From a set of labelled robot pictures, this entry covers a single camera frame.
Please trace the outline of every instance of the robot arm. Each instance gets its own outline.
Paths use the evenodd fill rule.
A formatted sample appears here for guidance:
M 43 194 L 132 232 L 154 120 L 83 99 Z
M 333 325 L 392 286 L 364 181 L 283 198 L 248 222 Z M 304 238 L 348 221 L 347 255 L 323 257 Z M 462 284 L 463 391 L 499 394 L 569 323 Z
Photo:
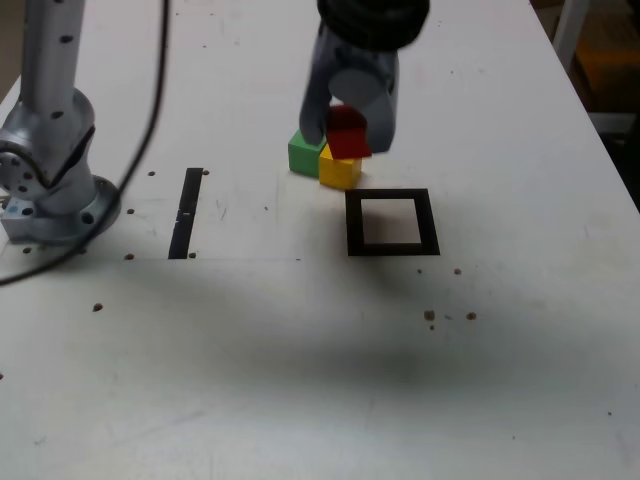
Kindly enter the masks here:
M 20 98 L 0 129 L 0 186 L 11 194 L 1 221 L 14 243 L 78 244 L 120 210 L 115 186 L 87 164 L 95 116 L 74 88 L 84 4 L 27 0 Z M 318 0 L 318 10 L 300 130 L 320 143 L 336 97 L 366 118 L 371 151 L 385 152 L 395 133 L 397 50 L 418 36 L 429 1 Z
M 319 144 L 332 97 L 367 121 L 372 153 L 389 150 L 395 135 L 397 50 L 419 35 L 429 0 L 318 0 L 322 22 L 300 113 L 300 131 Z
M 74 88 L 83 12 L 84 0 L 27 1 L 20 97 L 0 129 L 11 194 L 2 224 L 14 243 L 73 244 L 117 195 L 87 164 L 95 116 Z

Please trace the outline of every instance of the red block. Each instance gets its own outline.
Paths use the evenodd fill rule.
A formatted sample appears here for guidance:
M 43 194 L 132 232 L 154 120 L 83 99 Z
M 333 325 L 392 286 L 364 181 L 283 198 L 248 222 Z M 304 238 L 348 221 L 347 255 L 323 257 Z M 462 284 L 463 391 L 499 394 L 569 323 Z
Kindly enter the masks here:
M 367 120 L 348 105 L 336 105 L 327 114 L 327 143 L 334 160 L 371 156 L 367 145 Z

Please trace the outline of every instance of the floor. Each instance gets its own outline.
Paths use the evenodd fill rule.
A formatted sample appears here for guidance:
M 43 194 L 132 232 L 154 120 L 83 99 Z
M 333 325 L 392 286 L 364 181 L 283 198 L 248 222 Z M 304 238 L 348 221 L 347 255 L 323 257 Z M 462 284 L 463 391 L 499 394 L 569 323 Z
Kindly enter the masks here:
M 0 99 L 20 75 L 25 0 L 0 0 Z

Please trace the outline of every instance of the black tape strip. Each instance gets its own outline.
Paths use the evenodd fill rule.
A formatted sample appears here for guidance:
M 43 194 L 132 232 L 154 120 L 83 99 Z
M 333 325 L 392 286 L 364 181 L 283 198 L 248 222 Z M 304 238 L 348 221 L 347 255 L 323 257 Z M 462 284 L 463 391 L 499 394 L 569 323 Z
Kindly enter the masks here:
M 178 216 L 173 227 L 173 237 L 171 237 L 171 246 L 169 247 L 169 260 L 185 259 L 189 255 L 189 242 L 196 217 L 202 172 L 202 168 L 187 168 Z

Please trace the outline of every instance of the green block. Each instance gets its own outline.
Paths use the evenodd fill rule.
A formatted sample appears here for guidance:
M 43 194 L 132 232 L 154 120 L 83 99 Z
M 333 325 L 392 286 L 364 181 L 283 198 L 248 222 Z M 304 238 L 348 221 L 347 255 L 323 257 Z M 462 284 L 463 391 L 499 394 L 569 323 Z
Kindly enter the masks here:
M 320 145 L 309 145 L 302 138 L 300 130 L 296 132 L 289 142 L 289 170 L 308 177 L 318 178 L 318 159 L 326 144 L 322 139 Z

